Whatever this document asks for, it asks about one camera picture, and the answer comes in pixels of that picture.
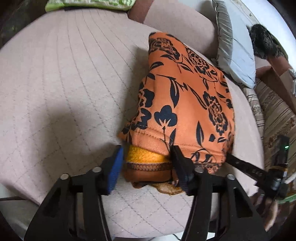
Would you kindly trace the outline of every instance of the black floral pattern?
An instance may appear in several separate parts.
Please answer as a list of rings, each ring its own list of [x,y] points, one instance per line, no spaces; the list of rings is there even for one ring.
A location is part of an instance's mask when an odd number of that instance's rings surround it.
[[[169,143],[167,143],[165,131],[167,127],[172,127],[177,125],[177,121],[178,121],[177,115],[172,112],[172,108],[170,105],[165,105],[164,107],[161,108],[159,112],[156,111],[154,113],[154,119],[157,122],[157,124],[162,127],[162,130],[163,130],[162,141],[164,142],[166,148],[170,152],[170,148],[175,142],[176,128],[170,134]]]
[[[163,129],[167,126],[175,126],[177,124],[177,115],[172,112],[170,105],[165,105],[161,108],[160,112],[155,112],[154,119]]]
[[[226,103],[229,109],[233,109],[232,102],[230,99],[226,99]]]
[[[192,49],[186,47],[186,52],[188,54],[188,58],[191,61],[193,65],[195,65],[195,71],[197,73],[207,75],[211,78],[211,80],[207,79],[211,82],[217,82],[218,81],[218,74],[214,70],[214,68],[210,67],[210,65],[205,61],[203,58],[198,56]]]
[[[140,83],[139,87],[139,94],[138,94],[138,100],[139,100],[139,107],[140,110],[137,111],[136,116],[123,128],[122,133],[126,136],[126,141],[132,144],[132,137],[130,135],[130,130],[134,131],[137,128],[141,130],[145,130],[147,128],[147,122],[151,119],[152,115],[149,110],[146,108],[149,108],[152,106],[153,99],[154,99],[154,92],[150,91],[148,89],[144,89],[144,83]]]
[[[176,81],[176,78],[171,77],[171,76],[165,76],[165,75],[161,75],[161,74],[158,74],[158,76],[162,76],[162,77],[165,77],[170,80],[170,98],[171,98],[174,108],[175,108],[177,106],[177,104],[179,102],[179,98],[180,98],[179,88],[182,91],[188,90],[187,85],[184,82],[183,82],[183,85],[181,85],[180,83],[178,83]]]
[[[156,50],[162,50],[168,53],[169,55],[173,56],[176,60],[179,60],[180,54],[173,46],[172,42],[166,38],[150,38],[149,39],[149,51],[148,53],[152,53]]]
[[[159,66],[163,66],[164,64],[163,64],[163,62],[161,62],[161,61],[157,61],[157,62],[154,62],[153,64],[151,64],[151,66],[150,66],[150,68],[149,68],[149,73],[147,74],[147,76],[146,76],[146,80],[145,80],[145,84],[146,84],[146,82],[147,82],[147,78],[149,77],[150,79],[152,79],[152,80],[155,80],[155,75],[153,74],[153,73],[151,73],[151,70],[153,70],[153,69],[155,69],[155,68],[157,68],[157,67],[159,67]]]
[[[215,139],[215,136],[213,134],[210,135],[210,139]],[[200,151],[203,151],[203,152],[207,152],[207,154],[205,155],[205,159],[204,161],[202,161],[202,163],[211,163],[211,162],[214,162],[216,163],[216,159],[213,155],[211,155],[209,153],[209,151],[203,147],[203,141],[204,141],[204,138],[205,138],[205,135],[204,135],[204,132],[202,130],[202,127],[200,125],[200,122],[198,121],[197,125],[196,125],[196,141],[197,143],[199,144],[199,146],[201,146],[200,149],[198,149],[197,151],[195,151],[194,153],[191,153],[191,160],[194,161],[194,163],[199,163],[199,159],[200,159]]]
[[[216,131],[219,135],[222,136],[228,128],[228,120],[222,112],[218,99],[215,96],[210,96],[207,92],[204,92],[203,99],[207,105],[211,122],[216,126]]]

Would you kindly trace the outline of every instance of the orange floral cloth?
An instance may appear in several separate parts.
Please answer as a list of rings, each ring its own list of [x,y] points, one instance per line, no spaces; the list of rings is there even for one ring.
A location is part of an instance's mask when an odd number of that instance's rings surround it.
[[[149,66],[140,83],[138,111],[119,134],[132,144],[126,179],[133,183],[172,179],[172,145],[209,173],[216,172],[234,134],[234,111],[223,72],[161,32],[149,35]]]

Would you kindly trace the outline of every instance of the brown fabric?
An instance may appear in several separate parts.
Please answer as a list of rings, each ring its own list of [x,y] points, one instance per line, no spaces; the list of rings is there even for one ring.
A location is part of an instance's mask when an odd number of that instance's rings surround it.
[[[277,58],[268,57],[268,61],[279,76],[285,73],[288,69],[292,69],[291,65],[284,56],[279,56]]]
[[[256,77],[261,78],[268,70],[271,69],[270,63],[266,59],[255,56]]]
[[[259,81],[255,87],[265,119],[264,166],[269,169],[278,135],[290,138],[288,176],[296,171],[296,115],[275,91]]]
[[[254,89],[250,89],[248,87],[243,86],[242,91],[244,92],[250,107],[252,109],[253,115],[256,120],[257,128],[260,134],[261,141],[263,142],[263,136],[264,136],[264,116],[262,113],[262,109],[260,106],[260,102],[258,99],[258,96]]]
[[[155,169],[159,165],[143,149],[169,157],[172,145],[210,173],[216,172],[234,134],[232,100],[223,73],[166,33],[150,34],[149,66],[139,88],[138,112],[119,134],[140,147],[130,149],[126,178],[147,180],[148,171],[159,173],[149,181],[171,177],[171,170]]]
[[[296,97],[292,96],[290,89],[286,88],[279,75],[270,69],[262,77],[261,81],[271,88],[279,97],[287,103],[291,110],[296,113]]]
[[[154,0],[143,23],[169,32],[207,58],[217,57],[217,24],[177,0]]]
[[[128,12],[128,18],[143,23],[154,0],[138,0]]]
[[[270,69],[271,69],[271,66],[263,66],[256,69],[256,77],[260,79]]]

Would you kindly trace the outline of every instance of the gray pillow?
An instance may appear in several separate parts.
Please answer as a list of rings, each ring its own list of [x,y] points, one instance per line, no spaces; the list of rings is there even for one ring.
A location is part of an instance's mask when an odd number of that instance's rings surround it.
[[[237,83],[255,86],[255,57],[249,31],[231,2],[213,0],[218,26],[218,67]]]

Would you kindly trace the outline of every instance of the stitched quilting line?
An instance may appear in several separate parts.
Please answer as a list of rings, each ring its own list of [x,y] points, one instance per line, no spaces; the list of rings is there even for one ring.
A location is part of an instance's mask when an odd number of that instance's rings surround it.
[[[181,198],[185,201],[185,203],[186,203],[189,207],[192,206],[192,205],[190,205],[190,204],[186,201],[186,199],[183,197],[183,194],[181,194],[180,196],[181,196]]]
[[[114,16],[114,14],[112,13],[112,15],[113,15],[113,17],[114,17],[114,19],[115,19],[115,22],[113,22],[114,24],[117,24],[118,23],[118,21],[120,21],[121,22],[121,28],[124,28],[124,29],[127,29],[126,28],[126,26],[128,25],[128,24],[124,24],[124,22],[128,22],[128,21],[130,21],[130,19],[118,19],[118,15],[117,14],[115,14],[116,16]],[[144,39],[147,39],[147,36],[144,36],[144,35],[142,35],[142,38],[140,39],[140,41],[141,41],[141,43],[142,44],[144,44],[145,46],[147,46],[148,47],[148,41],[144,41]]]
[[[77,27],[77,30],[78,30],[79,36],[80,36],[80,38],[81,38],[81,41],[82,41],[82,43],[83,43],[83,45],[84,45],[84,48],[85,48],[85,50],[86,50],[86,52],[87,52],[87,54],[88,54],[88,56],[89,56],[90,61],[91,61],[92,64],[93,64],[93,67],[95,68],[95,70],[96,70],[98,76],[99,76],[100,79],[102,80],[100,74],[98,73],[98,71],[97,71],[97,69],[96,69],[96,67],[95,67],[95,65],[94,65],[94,63],[93,63],[93,61],[92,61],[92,59],[91,59],[91,57],[90,57],[90,54],[89,54],[89,52],[88,52],[88,50],[87,50],[87,48],[86,48],[86,46],[85,46],[85,44],[84,44],[84,41],[83,41],[83,39],[82,39],[82,36],[81,36],[80,30],[79,30],[79,28],[78,28],[78,26],[77,26],[76,11],[74,11],[74,13],[75,13],[75,23],[76,23],[76,27]],[[83,82],[83,80],[82,80],[82,78],[81,78],[81,76],[80,76],[80,73],[79,73],[79,71],[78,71],[78,68],[77,68],[76,62],[75,62],[75,66],[76,66],[77,72],[78,72],[78,74],[79,74],[80,80],[82,81],[82,84],[83,84],[84,90],[85,90],[85,92],[86,92],[86,94],[87,94],[87,96],[88,96],[88,99],[91,101],[92,106],[94,107],[95,111],[97,112],[97,114],[98,114],[98,116],[99,116],[99,119],[102,121],[102,123],[103,123],[104,127],[106,128],[107,132],[110,133],[110,131],[108,130],[108,128],[107,128],[105,122],[103,121],[102,117],[101,117],[100,114],[98,113],[98,110],[96,109],[96,106],[94,105],[94,102],[93,102],[93,100],[91,99],[91,97],[90,97],[90,95],[89,95],[89,93],[88,93],[88,91],[87,91],[87,89],[86,89],[86,86],[85,86],[85,84],[84,84],[84,82]]]
[[[14,98],[13,98],[13,109],[14,109],[14,111],[15,111],[15,95],[16,95],[16,91],[17,91],[17,90],[15,90]],[[17,150],[18,153],[20,154],[20,158],[21,158],[22,163],[23,163],[23,165],[24,165],[23,157],[22,157],[22,155],[21,155],[21,153],[20,153],[20,150],[18,149],[18,148],[19,148],[19,143],[18,143],[18,140],[17,140],[17,133],[16,133],[16,130],[15,130],[15,127],[16,127],[15,116],[13,115],[12,118],[13,118],[13,132],[14,132],[14,135],[15,135],[15,142],[16,142],[16,144],[17,144],[17,147],[12,151],[12,153],[14,153],[15,150]]]
[[[114,47],[114,45],[110,42],[110,40],[106,37],[105,33],[101,30],[100,26],[95,22],[94,18],[92,17],[91,15],[91,18],[93,20],[93,22],[96,24],[96,26],[99,28],[99,30],[102,32],[102,34],[104,35],[104,37],[108,40],[108,42],[111,44],[111,46],[115,49],[115,51],[119,54],[119,56],[123,59],[123,61],[126,63],[126,65],[129,67],[129,69],[131,70],[131,73],[133,76],[135,76],[135,72],[131,69],[131,67],[128,65],[128,63],[125,61],[125,59],[120,55],[120,53],[117,51],[117,49]],[[126,86],[125,82],[121,79],[122,83],[124,84],[124,86],[126,87],[127,91],[130,93],[131,96],[133,96],[133,93],[131,93],[130,89]]]
[[[121,80],[121,82],[123,83],[123,85],[126,87],[127,91],[129,91],[129,89],[127,88],[126,84],[124,83],[124,81],[122,80],[122,78],[119,76],[118,72],[116,71],[116,69],[114,68],[114,66],[112,65],[112,63],[110,62],[109,58],[107,57],[107,55],[105,54],[105,52],[103,51],[103,49],[101,48],[101,46],[99,45],[97,39],[94,37],[92,31],[90,30],[88,24],[87,24],[86,21],[85,21],[85,18],[84,18],[84,14],[83,14],[83,12],[82,12],[82,17],[83,17],[83,20],[84,20],[85,25],[87,26],[87,28],[88,28],[89,32],[91,33],[93,39],[96,41],[98,47],[101,49],[101,51],[102,51],[102,53],[104,54],[105,58],[108,60],[109,64],[112,66],[112,68],[114,69],[114,71],[115,71],[115,73],[117,74],[118,78]],[[92,61],[90,55],[89,55],[89,58],[90,58],[90,60],[91,60],[91,62],[92,62],[92,64],[93,64],[94,68],[96,69],[98,75],[100,76],[100,74],[99,74],[99,72],[98,72],[96,66],[94,65],[94,63],[93,63],[93,61]],[[113,98],[114,102],[116,103],[116,105],[117,105],[118,108],[120,109],[121,113],[124,115],[125,119],[127,120],[127,118],[126,118],[126,116],[125,116],[123,110],[119,107],[118,103],[116,102],[115,98],[113,97],[113,95],[111,94],[111,92],[109,91],[109,89],[107,88],[107,86],[106,86],[106,89],[107,89],[108,92],[110,93],[111,97]]]
[[[116,72],[115,68],[113,67],[113,65],[111,64],[111,62],[109,61],[109,59],[107,58],[107,56],[105,55],[105,53],[103,52],[101,46],[99,45],[99,43],[97,42],[97,40],[96,40],[96,38],[94,37],[93,33],[91,32],[90,28],[88,27],[88,25],[87,25],[85,19],[84,19],[84,23],[85,23],[85,25],[87,26],[89,32],[91,33],[93,39],[96,41],[98,47],[101,49],[101,51],[102,51],[102,53],[104,54],[105,58],[108,60],[108,62],[110,63],[110,65],[112,66],[112,68],[114,69],[114,71]],[[116,101],[116,99],[114,98],[114,96],[111,94],[111,92],[110,92],[110,90],[108,89],[107,85],[105,84],[105,82],[104,82],[102,76],[100,75],[99,71],[97,70],[97,68],[96,68],[96,66],[95,66],[95,64],[94,64],[94,62],[93,62],[93,60],[92,60],[92,58],[91,58],[91,56],[90,56],[90,54],[89,54],[89,52],[88,52],[86,46],[85,46],[85,44],[84,44],[84,47],[85,47],[85,49],[86,49],[86,51],[87,51],[87,54],[88,54],[88,56],[89,56],[89,59],[91,60],[92,65],[93,65],[93,67],[95,68],[95,70],[96,70],[98,76],[100,77],[100,79],[101,79],[103,85],[106,87],[106,89],[107,89],[107,91],[109,92],[111,98],[113,99],[113,101],[115,102],[115,104],[118,106],[120,112],[124,115],[122,109],[120,108],[120,106],[119,106],[119,104],[117,103],[117,101]]]
[[[153,227],[156,231],[158,231],[159,233],[161,233],[162,235],[164,235],[161,231],[159,231],[156,227],[154,227],[152,224],[150,224],[149,222],[147,222],[140,214],[138,214],[138,212],[136,210],[134,210],[134,208],[122,197],[122,194],[116,190],[118,192],[118,194],[120,195],[120,198],[147,224],[149,224],[151,227]]]
[[[76,65],[76,61],[75,61],[75,59],[74,59],[74,55],[73,55],[73,51],[72,51],[72,46],[71,46],[71,42],[70,42],[70,36],[69,36],[69,25],[68,25],[68,21],[69,21],[69,14],[67,14],[67,35],[68,35],[68,40],[69,40],[69,47],[70,47],[70,50],[71,50],[71,55],[72,55],[72,59],[73,59],[73,61],[74,61],[74,65],[75,65],[76,71],[77,71],[77,73],[78,73],[78,75],[79,75],[80,81],[82,82],[82,84],[83,84],[83,86],[84,86],[84,88],[85,88],[85,85],[84,85],[84,83],[83,83],[83,80],[82,80],[82,78],[81,78],[81,76],[80,76],[80,73],[79,73],[79,71],[78,71],[78,68],[77,68],[77,65]],[[57,34],[56,51],[57,51],[57,49],[58,49],[58,34]],[[68,106],[68,108],[69,108],[69,110],[70,110],[70,113],[71,113],[71,115],[72,115],[72,117],[73,117],[73,119],[74,119],[74,122],[75,122],[75,124],[76,124],[76,126],[77,126],[77,128],[78,128],[78,130],[79,130],[79,133],[80,133],[80,135],[82,136],[81,129],[80,129],[80,127],[79,127],[79,125],[78,125],[78,123],[77,123],[77,121],[76,121],[76,119],[75,119],[75,116],[74,116],[74,113],[73,113],[72,107],[71,107],[71,105],[70,105],[70,102],[69,102],[68,96],[67,96],[67,94],[66,94],[66,89],[65,89],[64,83],[63,83],[63,81],[62,81],[62,73],[61,73],[61,70],[60,70],[59,62],[58,62],[58,69],[59,69],[59,74],[60,74],[60,82],[61,82],[61,85],[62,85],[62,88],[63,88],[63,92],[64,92],[64,95],[65,95],[65,98],[66,98],[67,106]],[[82,139],[83,139],[85,145],[87,146],[88,150],[91,151],[91,150],[90,150],[90,147],[88,146],[88,144],[87,144],[87,142],[86,142],[86,140],[84,139],[83,136],[82,136]]]
[[[29,85],[29,82],[30,82],[30,74],[31,74],[31,70],[32,70],[32,61],[33,61],[33,58],[31,59],[31,64],[30,64],[30,68],[29,68],[29,71],[28,71],[28,76],[27,76],[27,81],[26,81],[26,86],[27,86],[27,111],[28,111],[28,120],[29,120],[29,126],[30,126],[30,130],[31,130],[31,126],[32,126],[32,123],[31,123],[31,119],[30,119],[30,101],[29,101],[29,91],[28,91],[28,85]],[[21,145],[22,143],[24,143],[24,141],[23,142],[21,142],[21,143],[18,143],[18,141],[17,141],[17,148],[15,148],[13,151],[12,151],[12,153],[11,154],[9,154],[8,155],[8,157],[7,157],[7,159],[5,160],[5,162],[8,160],[8,158],[18,149],[18,147],[19,147],[19,145]],[[22,156],[22,154],[21,154],[21,152],[20,152],[20,150],[18,149],[18,152],[19,152],[19,154],[20,154],[20,157],[21,157],[21,160],[22,160],[22,163],[23,163],[23,165],[24,165],[24,167],[25,167],[25,164],[24,164],[24,159],[23,159],[23,156]]]
[[[153,193],[149,190],[150,194],[154,197],[154,199],[158,202],[158,204],[171,216],[173,220],[175,220],[181,227],[185,228],[179,221],[177,221],[173,215],[158,201],[158,199],[153,195]]]
[[[130,235],[134,236],[135,238],[138,238],[138,236],[132,234],[131,232],[129,232],[128,230],[126,230],[124,227],[122,227],[120,224],[118,224],[117,222],[115,222],[112,218],[110,218],[115,224],[117,224],[119,227],[121,227],[124,231],[128,232]]]
[[[99,15],[99,17],[100,17],[100,19],[102,20],[102,22],[104,22],[105,23],[105,25],[108,25],[109,24],[109,22],[105,22],[104,21],[104,18],[102,18],[101,16],[100,16],[100,14],[99,14],[99,12],[98,12],[98,10],[96,10],[97,11],[97,13],[98,13],[98,15]],[[117,36],[117,34],[112,30],[112,28],[110,28],[110,27],[108,27],[108,29],[115,35],[115,37],[130,51],[130,53],[136,58],[136,56],[134,55],[134,53],[124,44],[124,42],[122,42],[121,41],[121,39]],[[139,46],[137,46],[130,38],[129,38],[129,36],[128,35],[126,35],[126,34],[123,34],[123,35],[125,35],[137,48],[139,48]]]
[[[46,99],[46,97],[45,97],[45,76],[44,76],[44,75],[45,75],[45,73],[44,73],[44,72],[45,72],[45,61],[44,61],[44,52],[43,52],[43,56],[42,56],[42,61],[43,61],[43,68],[42,68],[42,89],[43,89],[43,95],[44,95],[44,100],[45,100],[46,112],[47,112],[47,115],[49,116],[49,119],[51,119],[51,115],[50,115],[50,113],[49,113],[49,109],[48,109],[47,99]],[[67,162],[67,159],[66,159],[66,157],[65,157],[65,155],[64,155],[64,152],[63,152],[62,149],[61,149],[61,145],[60,145],[60,143],[59,143],[59,141],[58,141],[58,138],[57,138],[56,133],[54,132],[54,129],[53,129],[53,127],[52,127],[52,123],[50,123],[48,126],[49,126],[51,132],[52,132],[53,135],[54,135],[55,142],[58,144],[59,149],[61,150],[61,153],[62,153],[62,155],[63,155],[63,157],[64,157],[64,160],[65,160],[65,162],[66,162],[66,164],[67,164],[69,170],[72,170],[71,166],[70,166],[69,163]],[[51,180],[54,182],[55,180],[53,180],[53,178],[52,178],[51,175],[49,174],[47,168],[45,168],[45,170],[46,170],[47,174],[49,175],[49,177],[51,178]]]
[[[42,73],[41,73],[41,75],[42,75],[42,89],[43,89],[43,97],[44,97],[44,100],[45,100],[45,105],[46,105],[46,98],[45,98],[45,94],[44,94],[44,52],[45,52],[45,48],[46,48],[46,46],[47,46],[47,42],[48,42],[48,36],[49,36],[49,32],[47,33],[47,35],[46,35],[46,39],[45,39],[45,41],[44,41],[44,46],[43,46],[43,53],[42,53]],[[29,123],[30,123],[30,129],[31,129],[31,126],[32,126],[32,122],[31,122],[31,118],[30,118],[30,112],[28,112],[28,116],[29,116]],[[36,140],[34,139],[34,135],[32,135],[32,140],[33,140],[33,143],[34,143],[34,145],[35,145],[35,149],[37,150],[37,152],[39,153],[39,150],[38,150],[38,148],[37,148],[37,145],[36,145]],[[21,175],[21,177],[23,177],[26,173],[28,173],[29,171],[31,171],[32,170],[32,168],[30,168],[29,170],[27,170],[23,175]],[[48,175],[48,177],[51,179],[51,181],[53,181],[53,179],[52,179],[52,177],[49,175],[49,173],[48,173],[48,171],[47,170],[45,170],[46,171],[46,173],[47,173],[47,175]],[[31,180],[32,180],[32,183],[35,185],[35,187],[38,189],[38,190],[40,190],[39,189],[39,187],[36,185],[36,183],[35,183],[35,180],[33,179],[33,178],[30,178]]]

